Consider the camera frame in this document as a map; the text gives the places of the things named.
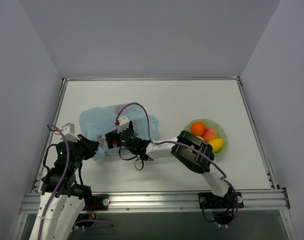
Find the light blue plastic bag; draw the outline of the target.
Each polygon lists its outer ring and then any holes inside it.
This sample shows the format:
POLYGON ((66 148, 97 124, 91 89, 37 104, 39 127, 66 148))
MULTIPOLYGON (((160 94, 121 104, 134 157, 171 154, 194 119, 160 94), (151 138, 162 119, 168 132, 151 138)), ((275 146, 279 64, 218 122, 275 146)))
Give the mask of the light blue plastic bag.
POLYGON ((129 155, 130 152, 125 147, 108 149, 105 134, 116 130, 115 120, 118 113, 126 116, 133 123, 135 135, 141 139, 148 140, 148 125, 144 110, 138 105, 128 106, 122 110, 123 104, 107 107, 94 107, 83 111, 79 117, 81 134, 90 141, 99 142, 99 148, 94 155, 95 161, 105 156, 117 156, 118 154, 129 155))

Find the fake orange fruit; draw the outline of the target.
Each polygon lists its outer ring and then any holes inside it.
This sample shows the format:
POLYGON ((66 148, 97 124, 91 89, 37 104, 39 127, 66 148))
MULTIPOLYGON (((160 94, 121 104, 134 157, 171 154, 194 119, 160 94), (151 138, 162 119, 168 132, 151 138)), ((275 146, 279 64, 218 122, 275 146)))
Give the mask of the fake orange fruit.
POLYGON ((196 121, 191 125, 190 130, 192 134, 202 137, 207 131, 207 126, 201 121, 196 121))

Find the fake pink peach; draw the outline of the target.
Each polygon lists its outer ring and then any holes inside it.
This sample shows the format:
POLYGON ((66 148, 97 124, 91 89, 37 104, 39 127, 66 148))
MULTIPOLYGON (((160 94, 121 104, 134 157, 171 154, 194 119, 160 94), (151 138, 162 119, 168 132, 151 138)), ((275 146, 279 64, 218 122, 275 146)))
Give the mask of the fake pink peach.
POLYGON ((203 138, 206 142, 210 142, 218 138, 218 133, 214 128, 207 128, 203 135, 203 138))

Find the fake yellow mango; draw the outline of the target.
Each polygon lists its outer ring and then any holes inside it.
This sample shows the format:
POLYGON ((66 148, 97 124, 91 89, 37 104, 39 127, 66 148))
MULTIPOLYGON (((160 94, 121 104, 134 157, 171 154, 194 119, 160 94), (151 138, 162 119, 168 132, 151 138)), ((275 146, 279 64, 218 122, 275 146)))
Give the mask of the fake yellow mango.
POLYGON ((225 141, 222 138, 214 138, 210 140, 208 143, 212 147, 212 152, 217 153, 223 148, 225 141))

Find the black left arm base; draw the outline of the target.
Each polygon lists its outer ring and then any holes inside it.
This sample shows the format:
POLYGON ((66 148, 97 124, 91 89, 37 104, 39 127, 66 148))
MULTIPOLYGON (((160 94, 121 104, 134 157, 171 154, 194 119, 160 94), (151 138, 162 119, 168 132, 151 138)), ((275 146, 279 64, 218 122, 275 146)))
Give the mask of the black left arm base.
POLYGON ((107 211, 110 204, 109 194, 95 194, 91 196, 86 196, 84 199, 85 211, 107 211))

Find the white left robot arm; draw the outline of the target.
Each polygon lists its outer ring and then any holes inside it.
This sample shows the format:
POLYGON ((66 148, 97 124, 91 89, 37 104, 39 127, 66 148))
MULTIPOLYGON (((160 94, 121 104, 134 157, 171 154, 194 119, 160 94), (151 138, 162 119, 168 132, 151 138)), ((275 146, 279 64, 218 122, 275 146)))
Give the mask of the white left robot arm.
POLYGON ((41 179, 38 213, 30 234, 31 240, 66 240, 82 210, 92 206, 91 187, 76 184, 76 170, 98 150, 97 141, 81 134, 76 141, 55 144, 57 159, 41 179))

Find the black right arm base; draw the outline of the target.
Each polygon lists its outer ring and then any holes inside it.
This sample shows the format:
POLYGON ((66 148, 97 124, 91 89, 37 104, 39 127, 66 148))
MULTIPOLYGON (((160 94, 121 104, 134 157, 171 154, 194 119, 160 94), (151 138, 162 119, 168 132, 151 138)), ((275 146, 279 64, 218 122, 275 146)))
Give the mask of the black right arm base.
POLYGON ((233 192, 228 192, 224 197, 216 196, 211 192, 199 192, 199 207, 205 210, 236 209, 238 204, 239 208, 243 208, 243 196, 240 192, 237 192, 236 194, 237 200, 235 193, 233 192))

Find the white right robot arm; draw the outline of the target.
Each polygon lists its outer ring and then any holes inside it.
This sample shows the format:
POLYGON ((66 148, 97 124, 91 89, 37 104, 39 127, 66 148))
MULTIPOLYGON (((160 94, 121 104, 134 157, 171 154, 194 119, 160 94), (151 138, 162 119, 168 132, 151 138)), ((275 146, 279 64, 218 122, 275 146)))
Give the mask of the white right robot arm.
POLYGON ((190 171, 202 175, 217 205, 224 207, 232 201, 234 188, 226 180, 224 171, 215 163, 213 147, 188 131, 181 131, 172 139, 151 142, 137 137, 134 130, 128 128, 105 134, 105 141, 108 149, 117 147, 120 151, 124 148, 142 163, 174 157, 190 171))

